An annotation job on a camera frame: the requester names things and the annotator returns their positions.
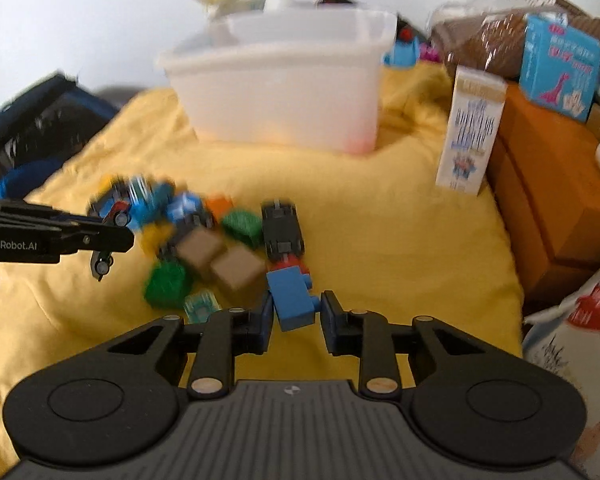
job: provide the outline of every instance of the green toy block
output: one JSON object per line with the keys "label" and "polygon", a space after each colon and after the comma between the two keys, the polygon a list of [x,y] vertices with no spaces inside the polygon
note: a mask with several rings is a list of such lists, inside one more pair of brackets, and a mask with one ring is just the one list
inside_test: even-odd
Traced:
{"label": "green toy block", "polygon": [[262,219],[244,209],[232,209],[221,221],[224,231],[251,249],[262,244]]}
{"label": "green toy block", "polygon": [[190,323],[206,323],[209,316],[218,310],[222,308],[210,290],[202,290],[194,296],[187,296],[184,301],[184,311]]}
{"label": "green toy block", "polygon": [[151,273],[144,298],[154,308],[181,308],[193,286],[193,277],[179,262],[160,261]]}

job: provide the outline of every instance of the red logo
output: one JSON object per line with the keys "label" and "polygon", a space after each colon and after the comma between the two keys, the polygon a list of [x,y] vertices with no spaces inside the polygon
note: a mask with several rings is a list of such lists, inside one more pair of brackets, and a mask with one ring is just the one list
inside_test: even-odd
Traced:
{"label": "red logo", "polygon": [[577,307],[567,322],[578,328],[600,332],[600,284],[588,296],[578,298]]}
{"label": "red logo", "polygon": [[564,30],[564,28],[562,28],[560,25],[552,23],[551,25],[549,25],[549,32],[552,34],[557,34],[558,36],[564,36],[566,30]]}

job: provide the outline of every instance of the white carton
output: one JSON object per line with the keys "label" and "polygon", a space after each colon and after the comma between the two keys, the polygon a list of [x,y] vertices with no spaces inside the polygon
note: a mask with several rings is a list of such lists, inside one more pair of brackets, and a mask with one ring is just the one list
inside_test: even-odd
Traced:
{"label": "white carton", "polygon": [[498,133],[506,94],[504,79],[458,67],[437,186],[478,194]]}

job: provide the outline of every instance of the black circular joint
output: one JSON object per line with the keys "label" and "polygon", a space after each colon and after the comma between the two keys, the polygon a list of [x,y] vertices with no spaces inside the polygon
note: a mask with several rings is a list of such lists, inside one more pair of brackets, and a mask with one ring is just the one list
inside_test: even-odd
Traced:
{"label": "black circular joint", "polygon": [[58,386],[49,396],[49,407],[66,420],[88,422],[111,415],[124,398],[122,388],[114,383],[80,379]]}
{"label": "black circular joint", "polygon": [[575,388],[513,357],[474,359],[454,356],[414,391],[411,420],[433,446],[494,468],[536,466],[573,449],[586,421]]}
{"label": "black circular joint", "polygon": [[542,406],[540,396],[526,384],[492,380],[472,386],[466,400],[475,413],[498,422],[519,422],[534,416]]}
{"label": "black circular joint", "polygon": [[21,458],[104,466],[148,449],[172,428],[175,388],[135,355],[103,353],[45,368],[11,390],[2,416]]}

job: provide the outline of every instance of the white circular logo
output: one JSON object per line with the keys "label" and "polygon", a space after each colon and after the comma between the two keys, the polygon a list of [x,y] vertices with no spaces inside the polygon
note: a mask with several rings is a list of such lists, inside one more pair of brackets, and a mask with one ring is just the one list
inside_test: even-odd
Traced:
{"label": "white circular logo", "polygon": [[285,388],[285,393],[290,396],[294,396],[300,393],[300,388],[297,386],[287,386]]}

